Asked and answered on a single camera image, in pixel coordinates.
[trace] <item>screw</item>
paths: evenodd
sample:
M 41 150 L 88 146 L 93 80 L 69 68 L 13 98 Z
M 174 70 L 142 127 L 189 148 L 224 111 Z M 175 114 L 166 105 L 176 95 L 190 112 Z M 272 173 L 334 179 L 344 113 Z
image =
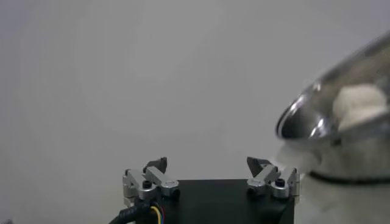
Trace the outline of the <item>screw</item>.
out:
M 283 179 L 277 179 L 277 180 L 275 180 L 275 185 L 277 186 L 277 187 L 284 187 L 285 186 L 285 181 L 283 180 Z
M 143 189 L 150 189 L 152 188 L 152 182 L 150 182 L 149 180 L 145 180 L 142 182 L 142 188 Z

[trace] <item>stainless steel bowl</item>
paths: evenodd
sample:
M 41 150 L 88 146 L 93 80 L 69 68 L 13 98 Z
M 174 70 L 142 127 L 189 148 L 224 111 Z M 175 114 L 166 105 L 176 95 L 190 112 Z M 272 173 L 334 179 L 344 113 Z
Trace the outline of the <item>stainless steel bowl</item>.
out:
M 338 131 L 333 100 L 346 85 L 373 83 L 390 96 L 390 33 L 368 44 L 309 86 L 284 111 L 277 136 L 320 161 L 314 172 L 335 178 L 390 177 L 390 114 Z

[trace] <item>metal bracket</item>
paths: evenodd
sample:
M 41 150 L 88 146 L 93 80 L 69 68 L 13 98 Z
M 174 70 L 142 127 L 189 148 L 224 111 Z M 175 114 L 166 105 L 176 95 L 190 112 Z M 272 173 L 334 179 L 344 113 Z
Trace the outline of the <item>metal bracket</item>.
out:
M 161 188 L 161 194 L 164 197 L 178 198 L 180 196 L 179 182 L 170 179 L 156 167 L 148 167 L 146 169 L 145 177 L 147 180 L 150 180 Z
M 264 195 L 267 185 L 276 180 L 279 175 L 278 167 L 266 165 L 257 176 L 247 180 L 248 194 L 251 196 Z
M 295 197 L 299 199 L 299 173 L 295 168 L 286 168 L 280 177 L 271 183 L 272 196 L 275 198 Z
M 126 170 L 123 185 L 125 198 L 138 196 L 141 200 L 150 200 L 156 196 L 156 185 L 145 179 L 138 170 Z

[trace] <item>gray wall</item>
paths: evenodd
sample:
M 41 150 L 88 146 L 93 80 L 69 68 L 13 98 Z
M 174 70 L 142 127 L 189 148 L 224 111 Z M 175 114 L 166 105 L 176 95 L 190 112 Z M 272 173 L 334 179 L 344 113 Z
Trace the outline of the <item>gray wall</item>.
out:
M 2 0 L 1 208 L 107 223 L 121 174 L 245 178 L 321 71 L 387 31 L 387 0 Z

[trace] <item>cable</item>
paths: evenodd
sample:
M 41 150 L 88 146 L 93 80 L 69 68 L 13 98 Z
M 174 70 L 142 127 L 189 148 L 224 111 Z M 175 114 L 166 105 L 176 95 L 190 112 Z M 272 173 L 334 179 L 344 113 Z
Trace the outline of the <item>cable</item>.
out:
M 151 206 L 151 209 L 153 209 L 157 213 L 158 224 L 163 224 L 163 222 L 161 222 L 160 210 L 156 206 Z
M 164 212 L 164 209 L 157 203 L 157 202 L 153 202 L 153 205 L 155 205 L 161 212 L 161 215 L 163 216 L 163 223 L 165 222 L 165 212 Z

